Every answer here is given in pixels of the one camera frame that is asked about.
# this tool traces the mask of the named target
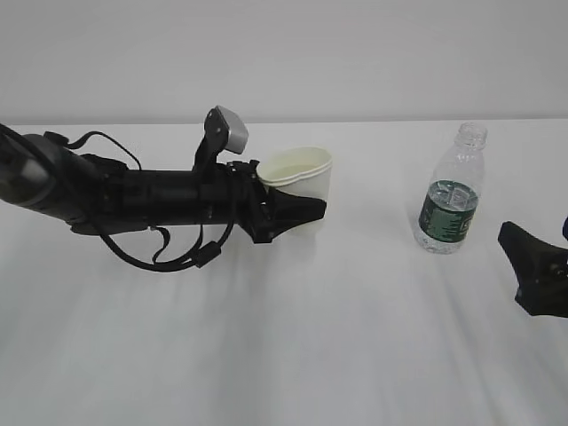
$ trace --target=white tablecloth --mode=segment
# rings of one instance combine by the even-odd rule
[[[333,153],[326,225],[315,241],[271,246],[235,229],[201,270],[139,271],[96,237],[0,204],[0,424],[566,424],[568,319],[531,318],[514,302],[497,235],[512,220],[566,245],[568,121],[485,125],[485,191],[454,256],[420,249],[409,221],[458,122],[250,125],[242,159]],[[202,132],[19,130],[94,128],[146,168],[174,170],[191,168]],[[104,139],[83,152],[123,158]],[[171,256],[197,232],[176,231]],[[146,259],[162,243],[150,232],[118,240]]]

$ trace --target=white cup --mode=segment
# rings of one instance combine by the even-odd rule
[[[327,201],[333,161],[331,154],[316,146],[289,149],[274,155],[256,168],[260,181],[283,193]],[[296,235],[314,235],[322,220],[290,230]]]

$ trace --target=white wall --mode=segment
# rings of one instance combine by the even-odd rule
[[[3,122],[568,116],[565,0],[4,0]]]

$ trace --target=water bottle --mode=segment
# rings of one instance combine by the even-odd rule
[[[466,122],[434,170],[414,237],[431,253],[451,254],[463,244],[483,187],[487,129]]]

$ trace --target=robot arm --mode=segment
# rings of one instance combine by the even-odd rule
[[[568,220],[564,237],[568,239]],[[517,275],[515,300],[532,316],[568,318],[568,250],[538,240],[512,222],[502,225],[499,243]]]
[[[129,170],[117,160],[74,154],[60,135],[22,137],[0,126],[0,199],[61,219],[74,233],[98,235],[122,260],[157,272],[203,266],[220,254],[233,225],[255,243],[270,243],[324,217],[323,200],[266,190],[257,161],[217,163],[223,150],[241,154],[247,144],[247,129],[235,113],[217,106],[204,127],[193,168],[170,171]],[[201,247],[201,234],[193,251],[163,263],[138,261],[110,238],[163,225],[210,224],[227,224],[221,240]]]

